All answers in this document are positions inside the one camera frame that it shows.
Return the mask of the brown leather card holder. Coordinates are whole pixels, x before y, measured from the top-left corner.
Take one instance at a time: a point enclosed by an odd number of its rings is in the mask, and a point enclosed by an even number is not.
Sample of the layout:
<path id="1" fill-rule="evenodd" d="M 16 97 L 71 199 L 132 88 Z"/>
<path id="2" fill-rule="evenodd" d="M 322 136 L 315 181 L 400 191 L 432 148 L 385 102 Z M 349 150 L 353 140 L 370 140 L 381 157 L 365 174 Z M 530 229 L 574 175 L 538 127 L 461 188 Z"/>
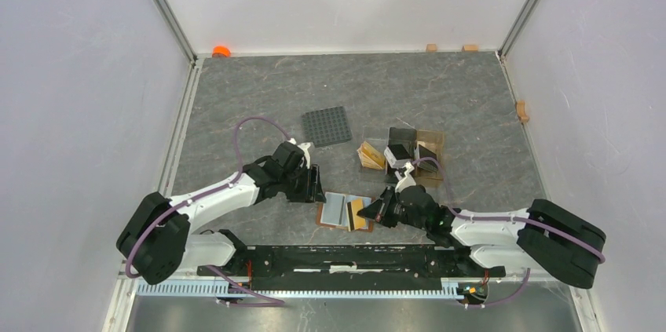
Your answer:
<path id="1" fill-rule="evenodd" d="M 347 228 L 348 220 L 347 220 L 346 204 L 349 201 L 353 200 L 353 199 L 363 199 L 364 200 L 364 207 L 366 207 L 366 206 L 368 206 L 369 204 L 371 204 L 372 202 L 375 201 L 373 198 L 366 197 L 366 196 L 349 195 L 349 194 L 343 194 L 343 195 L 344 195 L 344 203 L 343 203 L 343 207 L 342 207 L 342 225 L 341 226 L 334 226 L 334 225 L 323 224 L 323 223 L 320 222 L 321 210 L 322 210 L 322 206 L 323 206 L 324 202 L 320 202 L 318 204 L 318 211 L 317 211 L 317 218 L 316 218 L 317 225 L 324 226 L 324 227 L 329 227 L 329 228 L 342 229 L 342 230 L 346 230 L 346 231 L 349 232 L 349 230 Z M 372 232 L 373 231 L 373 222 L 370 221 L 370 220 L 367 220 L 367 223 L 368 223 L 368 227 L 365 230 L 357 230 L 357 231 Z"/>

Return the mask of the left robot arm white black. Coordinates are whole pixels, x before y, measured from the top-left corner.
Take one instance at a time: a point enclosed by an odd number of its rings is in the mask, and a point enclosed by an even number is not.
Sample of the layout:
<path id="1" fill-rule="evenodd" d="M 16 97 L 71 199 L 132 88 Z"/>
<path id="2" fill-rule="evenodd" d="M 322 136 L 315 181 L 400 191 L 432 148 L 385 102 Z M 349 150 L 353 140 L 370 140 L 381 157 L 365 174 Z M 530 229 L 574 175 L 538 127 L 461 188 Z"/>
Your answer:
<path id="1" fill-rule="evenodd" d="M 290 139 L 271 155 L 198 191 L 171 197 L 160 192 L 146 195 L 116 241 L 126 259 L 126 276 L 155 285 L 181 268 L 214 265 L 228 275 L 241 273 L 247 264 L 241 245 L 228 233 L 200 235 L 198 230 L 227 213 L 279 194 L 288 202 L 324 202 L 311 147 L 309 142 Z"/>

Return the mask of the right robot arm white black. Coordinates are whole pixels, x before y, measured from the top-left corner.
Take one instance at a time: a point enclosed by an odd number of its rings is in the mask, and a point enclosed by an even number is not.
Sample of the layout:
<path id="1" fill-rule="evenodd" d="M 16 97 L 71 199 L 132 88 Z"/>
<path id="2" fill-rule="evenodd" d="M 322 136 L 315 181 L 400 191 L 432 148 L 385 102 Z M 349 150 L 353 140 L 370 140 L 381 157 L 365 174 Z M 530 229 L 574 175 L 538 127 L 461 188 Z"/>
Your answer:
<path id="1" fill-rule="evenodd" d="M 592 288 L 605 262 L 605 232 L 547 199 L 509 212 L 473 213 L 441 205 L 420 185 L 388 187 L 355 217 L 393 228 L 420 229 L 438 246 L 456 250 L 453 263 L 463 275 L 482 268 L 538 269 L 580 289 Z"/>

